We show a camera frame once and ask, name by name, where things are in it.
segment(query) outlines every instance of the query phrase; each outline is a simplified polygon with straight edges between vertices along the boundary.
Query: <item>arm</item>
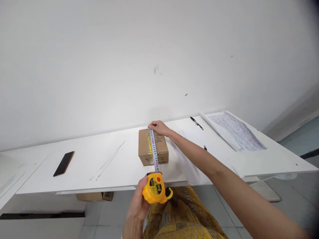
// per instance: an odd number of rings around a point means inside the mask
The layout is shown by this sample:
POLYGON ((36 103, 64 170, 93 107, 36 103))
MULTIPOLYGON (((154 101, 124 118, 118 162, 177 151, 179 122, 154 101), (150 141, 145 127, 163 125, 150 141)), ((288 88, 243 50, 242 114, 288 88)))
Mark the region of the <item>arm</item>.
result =
POLYGON ((214 184, 253 238, 308 238, 304 230, 271 205, 203 148, 153 121, 150 129, 169 137, 214 184))
POLYGON ((144 199, 142 190, 147 183, 144 176, 138 183, 131 200, 131 206, 127 212, 123 226, 123 239, 141 239, 143 235, 143 224, 149 210, 149 203, 144 199))

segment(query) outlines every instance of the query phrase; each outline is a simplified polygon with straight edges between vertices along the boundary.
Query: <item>person's right hand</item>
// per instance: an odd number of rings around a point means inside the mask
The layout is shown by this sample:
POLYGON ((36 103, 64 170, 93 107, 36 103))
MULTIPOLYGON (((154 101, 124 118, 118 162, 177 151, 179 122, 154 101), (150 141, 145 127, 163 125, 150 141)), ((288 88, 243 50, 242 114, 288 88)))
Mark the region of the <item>person's right hand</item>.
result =
POLYGON ((155 130, 157 133, 162 134, 166 137, 173 131, 168 128, 162 121, 152 121, 148 128, 155 130))

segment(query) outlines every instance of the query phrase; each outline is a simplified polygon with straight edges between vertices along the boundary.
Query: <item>forearm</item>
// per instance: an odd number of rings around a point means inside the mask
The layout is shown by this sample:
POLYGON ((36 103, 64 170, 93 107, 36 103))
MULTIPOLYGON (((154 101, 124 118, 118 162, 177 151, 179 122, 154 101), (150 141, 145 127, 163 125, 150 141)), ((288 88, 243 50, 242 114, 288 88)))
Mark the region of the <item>forearm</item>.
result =
POLYGON ((234 172, 176 132, 168 137, 214 184, 254 238, 305 238, 306 233, 234 172))
POLYGON ((199 168, 207 177, 229 169, 197 144, 189 141, 180 134, 170 131, 168 137, 179 147, 185 156, 199 168))
POLYGON ((136 217, 127 217, 123 227, 123 239, 141 239, 144 221, 136 217))

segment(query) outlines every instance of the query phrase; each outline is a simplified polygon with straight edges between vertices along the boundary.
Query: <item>cardboard box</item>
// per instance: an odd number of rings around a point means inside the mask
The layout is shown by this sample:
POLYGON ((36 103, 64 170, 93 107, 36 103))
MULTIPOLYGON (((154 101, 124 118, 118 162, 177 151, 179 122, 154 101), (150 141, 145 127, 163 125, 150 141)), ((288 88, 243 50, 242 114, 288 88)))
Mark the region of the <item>cardboard box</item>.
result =
MULTIPOLYGON (((144 166, 154 165, 150 152, 149 135, 148 129, 139 131, 139 157, 144 166)), ((168 163, 168 148, 165 136, 156 131, 154 131, 154 136, 159 164, 166 164, 168 163)))
POLYGON ((79 201, 112 201, 114 192, 76 194, 79 201))

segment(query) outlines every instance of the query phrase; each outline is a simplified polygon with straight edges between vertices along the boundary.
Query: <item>person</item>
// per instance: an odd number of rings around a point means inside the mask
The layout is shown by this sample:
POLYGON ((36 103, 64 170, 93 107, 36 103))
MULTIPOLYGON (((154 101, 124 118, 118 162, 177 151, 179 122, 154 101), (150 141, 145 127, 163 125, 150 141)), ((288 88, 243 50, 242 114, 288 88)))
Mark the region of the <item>person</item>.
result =
MULTIPOLYGON (((153 121, 148 128, 170 138, 212 181, 253 238, 309 237, 299 225, 206 150, 169 129, 162 121, 153 121)), ((124 223, 123 239, 228 238, 191 187, 172 188, 177 203, 169 200, 165 204, 149 205, 142 195, 146 183, 145 176, 137 185, 124 223)))

